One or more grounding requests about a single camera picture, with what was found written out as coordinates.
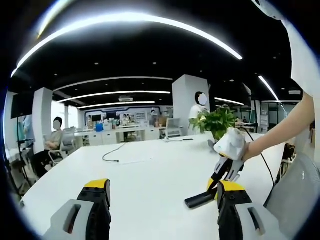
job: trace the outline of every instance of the human hand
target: human hand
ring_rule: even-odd
[[[260,148],[259,143],[257,143],[256,141],[249,142],[246,145],[245,154],[242,160],[246,162],[247,160],[260,155],[262,152],[263,150]]]

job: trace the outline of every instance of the curved led light strip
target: curved led light strip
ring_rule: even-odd
[[[104,103],[90,106],[80,106],[78,109],[88,109],[95,107],[103,107],[103,106],[114,106],[114,105],[127,105],[127,104],[155,104],[155,101],[128,101],[128,102],[113,102],[113,103]]]
[[[40,48],[42,48],[44,45],[49,43],[50,41],[56,39],[59,36],[62,36],[64,34],[70,33],[72,31],[76,31],[85,27],[89,27],[96,24],[102,24],[102,23],[118,23],[118,22],[125,22],[125,23],[136,23],[136,22],[152,22],[152,23],[159,23],[159,24],[165,24],[170,25],[176,28],[184,29],[186,31],[192,32],[194,34],[197,34],[205,39],[208,39],[209,41],[217,44],[219,47],[223,48],[227,52],[229,52],[231,55],[233,55],[238,60],[242,60],[243,57],[237,53],[235,50],[233,50],[231,47],[220,41],[214,36],[211,36],[210,34],[201,31],[193,26],[184,24],[179,21],[158,17],[158,16],[152,16],[148,14],[143,13],[136,13],[136,12],[124,12],[124,13],[118,13],[118,14],[106,14],[102,16],[92,17],[86,20],[77,21],[69,26],[66,26],[59,31],[56,31],[55,33],[51,34],[41,42],[39,42],[36,46],[34,46],[18,63],[17,69],[22,66],[22,64],[25,63],[25,61],[30,58],[36,51],[38,51]]]
[[[94,79],[94,80],[88,80],[88,81],[80,81],[77,83],[69,84],[66,86],[59,87],[55,90],[54,92],[59,91],[61,89],[66,89],[69,87],[77,86],[77,85],[82,85],[82,84],[90,84],[90,83],[95,83],[95,82],[100,82],[100,81],[107,81],[107,80],[117,80],[117,79],[157,79],[157,80],[168,80],[172,81],[172,78],[167,78],[167,77],[159,77],[159,76],[116,76],[116,77],[106,77],[106,78],[99,78],[99,79]]]
[[[243,106],[244,104],[241,102],[237,102],[237,101],[231,101],[231,100],[227,100],[227,99],[223,99],[223,98],[219,98],[219,97],[215,97],[215,100],[221,101],[221,102],[226,102],[226,103],[231,103],[231,104],[239,104],[241,106]]]
[[[110,92],[101,92],[101,93],[94,93],[94,94],[88,94],[83,96],[75,96],[70,97],[64,100],[58,101],[58,103],[63,103],[66,101],[71,101],[74,99],[83,99],[88,97],[95,97],[95,96],[102,96],[102,95],[113,95],[113,94],[170,94],[169,91],[110,91]]]
[[[73,1],[74,0],[57,0],[47,11],[45,18],[43,19],[42,24],[39,28],[38,36],[41,36],[50,22],[55,19],[55,17]]]
[[[266,88],[269,90],[269,92],[273,95],[275,100],[280,101],[274,90],[270,87],[270,85],[267,83],[267,81],[264,79],[263,76],[258,76],[258,78],[263,82],[263,84],[266,86]]]

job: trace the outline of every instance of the green plant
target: green plant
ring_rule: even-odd
[[[235,127],[236,117],[229,107],[219,107],[214,112],[200,112],[196,118],[189,120],[193,129],[199,128],[201,133],[209,131],[219,141],[229,127]]]

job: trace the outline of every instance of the office desk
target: office desk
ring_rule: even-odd
[[[83,143],[83,137],[87,137],[90,142],[90,146],[102,146],[110,144],[119,144],[124,141],[123,133],[138,132],[141,141],[156,140],[160,138],[160,129],[152,126],[140,126],[140,125],[129,125],[117,127],[113,130],[108,131],[85,131],[76,132],[75,143],[76,148],[79,149],[85,144]]]
[[[257,139],[260,134],[252,134]],[[218,207],[213,201],[190,210],[186,198],[206,191],[219,155],[211,152],[210,135],[187,136],[193,141],[162,140],[83,147],[41,178],[24,196],[25,213],[37,233],[50,227],[51,216],[69,199],[77,199],[86,183],[111,181],[111,240],[219,239]],[[263,152],[273,178],[280,168],[284,144]],[[261,156],[249,160],[237,181],[251,199],[263,204],[272,189]]]

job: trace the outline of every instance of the black ceiling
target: black ceiling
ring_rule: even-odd
[[[22,65],[9,89],[14,92],[41,87],[56,90],[88,80],[129,76],[175,81],[187,74],[207,79],[212,88],[211,97],[243,102],[247,97],[241,87],[244,83],[256,98],[273,100],[258,79],[262,75],[279,99],[301,99],[300,95],[288,94],[288,90],[300,88],[290,79],[291,51],[284,26],[265,16],[250,0],[209,3],[78,0],[48,26],[39,40],[76,20],[128,10],[177,20],[201,29],[233,48],[243,59],[238,60],[207,39],[176,27],[159,23],[104,23],[49,42]],[[114,79],[59,91],[71,97],[114,91],[171,92],[173,81]],[[79,100],[91,105],[118,101],[118,98],[96,96]],[[139,94],[133,98],[135,101],[156,101],[160,105],[172,104],[171,94]]]

